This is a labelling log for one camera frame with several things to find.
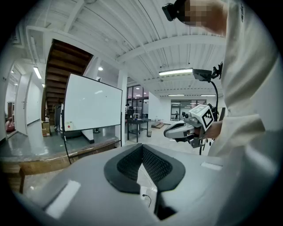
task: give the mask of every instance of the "whiteboard stand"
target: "whiteboard stand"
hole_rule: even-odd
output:
[[[94,110],[97,109],[96,105],[102,105],[101,102],[103,102],[104,106],[114,107],[115,117],[109,117],[105,112],[102,113]],[[101,118],[101,120],[94,122],[93,118]],[[66,153],[70,164],[72,164],[71,158],[78,157],[87,152],[69,156],[65,137],[65,123],[72,124],[71,130],[68,129],[68,131],[93,130],[120,125],[120,139],[117,142],[120,142],[120,146],[122,147],[122,90],[94,79],[70,73],[65,90],[64,109],[62,111],[62,131]]]

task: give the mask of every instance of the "white ceiling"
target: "white ceiling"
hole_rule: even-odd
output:
[[[223,37],[202,28],[186,26],[178,20],[169,22],[161,7],[168,2],[174,3],[173,0],[86,2],[91,3],[82,0],[41,1],[25,17],[24,26],[68,31],[90,43],[107,58],[124,65],[133,80],[156,96],[214,94],[211,84],[196,81],[192,75],[168,76],[160,80],[158,72],[165,70],[212,70],[222,61],[225,51]],[[39,61],[42,61],[43,37],[38,33],[31,35],[35,39]],[[107,70],[107,65],[104,69],[117,76],[117,69]],[[220,80],[215,79],[215,83],[221,94]]]

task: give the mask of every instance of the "fluorescent light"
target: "fluorescent light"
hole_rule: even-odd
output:
[[[169,94],[168,96],[171,97],[171,96],[184,96],[185,94]]]
[[[159,72],[159,75],[163,76],[163,75],[174,75],[174,74],[192,73],[192,72],[193,72],[192,68],[187,68],[187,69],[179,69],[179,70],[173,70],[173,71]]]
[[[38,67],[34,67],[34,71],[35,71],[36,75],[38,76],[38,78],[41,79]]]

